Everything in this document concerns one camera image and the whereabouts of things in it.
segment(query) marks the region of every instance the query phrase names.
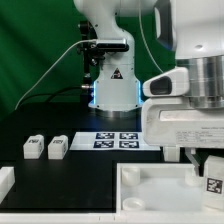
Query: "green background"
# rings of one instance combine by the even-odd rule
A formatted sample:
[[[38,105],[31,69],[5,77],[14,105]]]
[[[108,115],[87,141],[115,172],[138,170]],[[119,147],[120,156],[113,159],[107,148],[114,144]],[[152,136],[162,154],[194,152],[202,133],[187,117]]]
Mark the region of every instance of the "green background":
[[[83,19],[73,0],[0,0],[0,120],[14,110],[21,96],[61,54],[81,39],[77,24]],[[144,16],[142,21],[156,61],[164,71],[173,68],[173,52],[164,49],[155,39],[154,16]],[[158,75],[143,45],[138,18],[117,18],[117,22],[136,40],[137,78],[145,81]],[[96,69],[92,69],[92,75],[97,77]],[[31,94],[54,93],[80,85],[82,76],[82,56],[74,49]],[[44,99],[33,98],[27,102]],[[79,101],[79,92],[66,100]]]

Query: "small white box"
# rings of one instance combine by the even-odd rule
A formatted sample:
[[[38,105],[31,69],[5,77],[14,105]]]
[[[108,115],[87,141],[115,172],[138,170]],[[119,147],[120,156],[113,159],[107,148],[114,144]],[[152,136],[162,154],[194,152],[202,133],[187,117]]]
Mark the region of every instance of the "small white box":
[[[54,137],[48,145],[48,159],[63,159],[68,150],[68,137]]]
[[[209,156],[205,162],[203,205],[224,210],[224,158]]]
[[[0,204],[15,183],[14,167],[2,167],[0,170]]]
[[[30,136],[23,146],[24,159],[39,159],[44,150],[42,135]]]

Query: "blue light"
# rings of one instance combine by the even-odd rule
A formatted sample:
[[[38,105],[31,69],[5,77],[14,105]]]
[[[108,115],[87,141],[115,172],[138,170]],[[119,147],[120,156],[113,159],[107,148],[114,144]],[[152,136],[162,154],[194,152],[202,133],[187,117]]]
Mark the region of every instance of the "blue light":
[[[139,104],[142,104],[142,92],[141,92],[141,88],[142,88],[142,85],[141,83],[138,81],[138,103]]]
[[[96,82],[93,84],[93,104],[96,104]]]

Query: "black tabletop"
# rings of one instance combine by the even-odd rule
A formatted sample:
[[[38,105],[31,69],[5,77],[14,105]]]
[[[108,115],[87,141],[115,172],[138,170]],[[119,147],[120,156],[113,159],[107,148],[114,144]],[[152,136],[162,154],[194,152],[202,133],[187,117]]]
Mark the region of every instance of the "black tabletop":
[[[119,162],[162,162],[161,151],[68,151],[63,160],[48,160],[54,136],[77,131],[141,131],[140,116],[108,119],[79,103],[32,103],[0,123],[0,168],[15,167],[16,183],[0,212],[116,212],[116,166]],[[42,134],[45,150],[38,160],[24,160],[23,144]]]

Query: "black wire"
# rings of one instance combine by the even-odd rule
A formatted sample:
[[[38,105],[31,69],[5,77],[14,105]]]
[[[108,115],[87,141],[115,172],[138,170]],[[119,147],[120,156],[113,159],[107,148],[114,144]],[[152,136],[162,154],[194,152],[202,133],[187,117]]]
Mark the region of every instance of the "black wire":
[[[73,89],[80,89],[81,90],[81,87],[80,86],[73,86],[73,87],[66,87],[64,89],[61,89],[61,90],[53,93],[45,102],[49,103],[52,99],[54,99],[60,93],[64,93],[64,92],[67,92],[67,91],[73,90]]]
[[[35,95],[31,95],[31,96],[28,96],[26,98],[24,98],[20,104],[18,105],[18,108],[27,100],[31,99],[31,98],[34,98],[34,97],[38,97],[38,96],[51,96],[52,93],[40,93],[40,94],[35,94]]]
[[[67,87],[67,88],[64,88],[64,89],[61,89],[55,93],[40,93],[40,94],[35,94],[35,95],[31,95],[31,96],[28,96],[26,98],[24,98],[20,104],[18,105],[18,108],[27,100],[31,99],[31,98],[34,98],[34,97],[39,97],[39,96],[50,96],[46,102],[50,102],[53,98],[55,98],[56,96],[60,95],[60,93],[63,93],[63,92],[67,92],[69,90],[72,90],[72,89],[81,89],[80,87],[78,86],[75,86],[75,87]]]

